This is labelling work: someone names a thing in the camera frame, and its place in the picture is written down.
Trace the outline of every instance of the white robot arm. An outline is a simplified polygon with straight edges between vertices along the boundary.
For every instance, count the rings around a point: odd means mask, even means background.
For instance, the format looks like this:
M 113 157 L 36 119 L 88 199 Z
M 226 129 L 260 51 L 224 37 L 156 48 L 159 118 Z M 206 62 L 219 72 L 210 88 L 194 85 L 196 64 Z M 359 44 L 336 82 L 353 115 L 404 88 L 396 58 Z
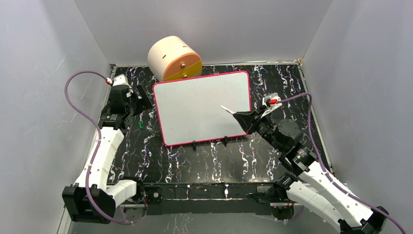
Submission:
M 86 196 L 86 175 L 89 166 L 92 166 L 89 174 L 91 195 L 94 202 L 105 214 L 113 217 L 115 209 L 126 199 L 131 197 L 140 199 L 143 196 L 138 179 L 136 181 L 124 179 L 109 188 L 106 186 L 114 156 L 123 141 L 124 132 L 131 124 L 131 117 L 152 108 L 152 103 L 142 86 L 137 88 L 141 97 L 133 91 L 126 76 L 120 75 L 114 78 L 109 102 L 103 108 L 98 124 L 101 140 L 93 165 L 91 165 L 93 157 L 93 152 L 91 152 L 80 176 L 73 185 L 66 186 L 62 193 L 66 208 L 73 221 L 110 222 L 93 207 Z M 94 142 L 93 148 L 96 148 L 98 141 Z
M 379 233 L 386 219 L 381 212 L 388 215 L 387 211 L 382 207 L 372 209 L 352 198 L 357 197 L 331 173 L 323 170 L 320 158 L 300 143 L 303 132 L 295 121 L 272 121 L 269 114 L 288 100 L 290 98 L 281 101 L 274 93 L 264 97 L 262 106 L 257 110 L 236 113 L 229 111 L 247 134 L 257 132 L 281 152 L 279 160 L 291 172 L 277 180 L 274 187 L 265 192 L 264 197 L 298 202 L 342 234 Z M 309 183 L 317 192 L 308 189 L 299 179 Z

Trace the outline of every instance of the white board surface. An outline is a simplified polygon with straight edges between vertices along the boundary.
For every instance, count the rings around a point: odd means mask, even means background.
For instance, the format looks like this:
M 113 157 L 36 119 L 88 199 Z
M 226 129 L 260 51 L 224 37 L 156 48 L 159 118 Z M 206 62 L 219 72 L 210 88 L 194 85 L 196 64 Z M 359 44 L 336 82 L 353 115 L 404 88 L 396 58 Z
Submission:
M 244 136 L 223 110 L 251 110 L 245 71 L 156 83 L 153 86 L 162 137 L 167 146 Z

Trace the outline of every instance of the tan cylinder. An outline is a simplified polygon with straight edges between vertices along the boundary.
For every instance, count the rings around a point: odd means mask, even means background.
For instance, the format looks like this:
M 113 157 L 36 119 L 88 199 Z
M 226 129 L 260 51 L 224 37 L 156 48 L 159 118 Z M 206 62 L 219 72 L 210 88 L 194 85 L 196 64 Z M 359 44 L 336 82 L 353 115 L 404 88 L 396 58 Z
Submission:
M 148 63 L 159 81 L 189 78 L 202 70 L 199 54 L 176 36 L 157 41 L 149 50 Z

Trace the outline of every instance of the clip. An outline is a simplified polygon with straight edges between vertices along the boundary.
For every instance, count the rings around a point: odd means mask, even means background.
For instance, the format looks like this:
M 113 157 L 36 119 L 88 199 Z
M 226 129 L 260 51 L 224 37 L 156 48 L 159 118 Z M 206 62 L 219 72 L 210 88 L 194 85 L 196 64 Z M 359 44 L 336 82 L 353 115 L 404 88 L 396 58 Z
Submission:
M 227 143 L 228 143 L 228 137 L 225 136 L 225 137 L 224 137 L 224 146 L 226 146 Z
M 108 85 L 112 85 L 112 84 L 113 84 L 113 81 L 112 81 L 110 78 L 106 78 L 106 83 L 107 83 Z

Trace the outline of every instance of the white wall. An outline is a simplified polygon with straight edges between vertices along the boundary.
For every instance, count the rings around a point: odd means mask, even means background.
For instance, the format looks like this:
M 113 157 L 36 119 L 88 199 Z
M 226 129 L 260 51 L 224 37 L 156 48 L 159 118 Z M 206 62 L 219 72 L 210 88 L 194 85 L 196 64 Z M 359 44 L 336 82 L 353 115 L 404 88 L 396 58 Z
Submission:
M 413 223 L 413 2 L 334 0 L 303 60 L 339 178 Z M 384 234 L 400 233 L 387 222 Z
M 0 32 L 0 233 L 55 234 L 94 132 L 63 87 L 109 64 L 73 0 L 3 0 Z M 107 86 L 91 78 L 74 80 L 70 96 L 97 118 Z
M 150 47 L 179 36 L 203 63 L 302 58 L 332 0 L 75 0 L 116 65 L 147 65 Z

